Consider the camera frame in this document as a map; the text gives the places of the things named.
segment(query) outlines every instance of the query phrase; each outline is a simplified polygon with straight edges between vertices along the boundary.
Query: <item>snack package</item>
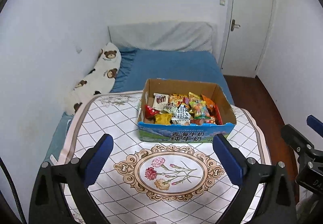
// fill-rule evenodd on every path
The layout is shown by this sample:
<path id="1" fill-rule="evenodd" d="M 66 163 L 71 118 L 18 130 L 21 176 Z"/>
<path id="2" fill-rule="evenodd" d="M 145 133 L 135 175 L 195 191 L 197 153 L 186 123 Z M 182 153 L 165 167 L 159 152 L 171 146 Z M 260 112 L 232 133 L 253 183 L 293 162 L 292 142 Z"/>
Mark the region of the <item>snack package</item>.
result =
<path id="1" fill-rule="evenodd" d="M 159 110 L 153 109 L 152 107 L 145 105 L 145 117 L 150 119 L 154 117 L 154 115 L 159 114 Z"/>
<path id="2" fill-rule="evenodd" d="M 163 111 L 166 111 L 167 113 L 174 115 L 177 111 L 177 107 L 173 103 L 168 103 L 163 109 Z"/>
<path id="3" fill-rule="evenodd" d="M 176 117 L 172 117 L 172 122 L 174 125 L 182 125 L 182 126 L 189 126 L 191 121 L 189 119 L 180 119 Z"/>
<path id="4" fill-rule="evenodd" d="M 205 101 L 202 101 L 200 103 L 190 102 L 190 105 L 194 111 L 194 119 L 210 118 L 210 114 L 206 108 Z"/>
<path id="5" fill-rule="evenodd" d="M 215 118 L 201 118 L 201 119 L 191 119 L 192 124 L 203 125 L 204 123 L 207 124 L 216 124 Z"/>
<path id="6" fill-rule="evenodd" d="M 173 103 L 176 107 L 179 107 L 180 104 L 183 102 L 184 97 L 188 97 L 188 95 L 171 94 L 169 96 L 169 103 Z"/>
<path id="7" fill-rule="evenodd" d="M 205 95 L 202 95 L 203 100 L 206 102 L 206 107 L 209 110 L 210 115 L 216 115 L 215 114 L 215 103 L 206 97 Z"/>
<path id="8" fill-rule="evenodd" d="M 171 124 L 171 118 L 172 114 L 157 114 L 155 115 L 155 124 L 160 124 L 160 125 L 170 125 Z"/>
<path id="9" fill-rule="evenodd" d="M 154 104 L 152 108 L 156 110 L 163 110 L 168 103 L 169 95 L 154 93 Z"/>
<path id="10" fill-rule="evenodd" d="M 216 124 L 223 125 L 218 105 L 215 105 Z"/>
<path id="11" fill-rule="evenodd" d="M 191 115 L 188 112 L 188 107 L 185 103 L 181 103 L 178 107 L 177 111 L 175 112 L 175 117 L 180 119 L 190 119 Z"/>
<path id="12" fill-rule="evenodd" d="M 202 101 L 202 98 L 200 96 L 195 95 L 192 92 L 188 93 L 188 98 L 189 98 L 190 102 L 201 102 Z"/>
<path id="13" fill-rule="evenodd" d="M 188 97 L 183 97 L 182 103 L 185 103 L 187 105 L 187 108 L 189 108 L 190 100 Z"/>

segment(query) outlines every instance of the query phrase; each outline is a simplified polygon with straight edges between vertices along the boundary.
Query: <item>white door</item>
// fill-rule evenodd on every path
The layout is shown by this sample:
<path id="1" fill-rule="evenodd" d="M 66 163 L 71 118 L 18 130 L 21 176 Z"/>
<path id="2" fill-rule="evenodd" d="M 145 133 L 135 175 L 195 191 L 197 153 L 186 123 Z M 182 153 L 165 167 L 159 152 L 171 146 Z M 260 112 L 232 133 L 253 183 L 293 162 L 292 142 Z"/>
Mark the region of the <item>white door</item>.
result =
<path id="1" fill-rule="evenodd" d="M 233 0 L 231 26 L 221 67 L 224 75 L 255 77 L 272 4 L 273 0 Z"/>

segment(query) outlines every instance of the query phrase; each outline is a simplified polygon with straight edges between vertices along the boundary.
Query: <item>black cable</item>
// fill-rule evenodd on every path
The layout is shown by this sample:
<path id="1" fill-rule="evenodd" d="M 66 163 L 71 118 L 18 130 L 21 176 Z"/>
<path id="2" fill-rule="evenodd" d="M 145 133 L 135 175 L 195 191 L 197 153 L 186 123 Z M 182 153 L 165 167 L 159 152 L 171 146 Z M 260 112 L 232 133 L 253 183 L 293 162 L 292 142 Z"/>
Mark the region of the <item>black cable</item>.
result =
<path id="1" fill-rule="evenodd" d="M 21 221 L 23 224 L 27 224 L 27 221 L 25 219 L 25 215 L 24 215 L 24 212 L 22 211 L 22 207 L 20 205 L 20 200 L 19 200 L 19 197 L 18 197 L 18 193 L 17 193 L 17 190 L 15 188 L 15 185 L 14 185 L 14 182 L 12 181 L 12 178 L 9 174 L 9 171 L 7 170 L 7 168 L 5 167 L 1 157 L 0 157 L 0 166 L 3 170 L 3 173 L 4 175 L 6 176 L 8 182 L 9 182 L 9 185 L 10 185 L 10 188 L 11 188 L 11 191 L 12 191 L 12 194 L 14 196 L 14 199 L 15 199 L 15 202 L 16 202 L 16 205 L 17 205 L 17 209 L 18 209 L 18 212 L 19 212 L 19 215 L 20 215 L 20 218 L 21 218 Z"/>

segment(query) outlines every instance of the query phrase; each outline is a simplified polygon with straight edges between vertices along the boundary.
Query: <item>bedspread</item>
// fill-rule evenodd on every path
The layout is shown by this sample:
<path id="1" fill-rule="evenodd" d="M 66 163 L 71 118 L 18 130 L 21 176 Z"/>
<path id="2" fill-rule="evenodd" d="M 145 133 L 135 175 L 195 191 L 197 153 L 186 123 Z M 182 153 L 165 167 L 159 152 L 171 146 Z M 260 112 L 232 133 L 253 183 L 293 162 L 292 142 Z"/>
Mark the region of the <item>bedspread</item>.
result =
<path id="1" fill-rule="evenodd" d="M 234 186 L 211 143 L 148 143 L 136 125 L 141 92 L 100 96 L 75 115 L 59 158 L 81 157 L 104 133 L 114 149 L 90 194 L 111 223 L 215 223 L 235 196 Z M 251 115 L 232 106 L 237 125 L 228 136 L 245 157 L 271 164 L 264 136 Z M 243 223 L 263 191 L 258 186 Z M 83 223 L 68 185 L 64 194 L 76 221 Z"/>

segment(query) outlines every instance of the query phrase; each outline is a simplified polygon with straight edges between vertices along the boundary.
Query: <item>diamond grid pattern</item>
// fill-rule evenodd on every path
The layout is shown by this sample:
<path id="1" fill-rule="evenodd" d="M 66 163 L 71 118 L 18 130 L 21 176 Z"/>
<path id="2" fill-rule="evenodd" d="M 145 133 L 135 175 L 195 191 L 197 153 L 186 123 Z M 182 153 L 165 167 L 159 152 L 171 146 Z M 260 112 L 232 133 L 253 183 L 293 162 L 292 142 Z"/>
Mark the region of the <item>diamond grid pattern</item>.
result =
<path id="1" fill-rule="evenodd" d="M 146 194 L 137 193 L 134 188 L 124 183 L 122 176 L 113 169 L 113 165 L 125 160 L 128 154 L 143 148 L 150 149 L 156 144 L 139 140 L 135 121 L 141 93 L 131 96 L 127 102 L 108 106 L 102 104 L 101 100 L 104 96 L 97 98 L 91 104 L 78 133 L 74 157 L 81 157 L 88 148 L 97 143 L 103 133 L 108 133 L 114 138 L 114 149 L 110 157 L 96 183 L 88 188 L 98 207 L 111 223 L 135 224 L 148 220 L 156 221 L 158 224 L 215 223 L 238 190 L 226 174 L 217 179 L 208 191 L 193 197 L 188 202 L 169 202 L 150 200 Z M 252 156 L 260 162 L 255 129 L 241 109 L 234 106 L 232 108 L 237 118 L 237 125 L 228 136 L 228 141 L 246 157 Z M 209 143 L 177 143 L 176 145 L 190 145 L 195 151 L 203 152 L 221 164 Z M 262 191 L 263 185 L 260 184 L 242 223 L 253 216 Z M 72 213 L 75 213 L 75 217 L 81 218 L 68 185 L 64 189 L 64 194 Z"/>

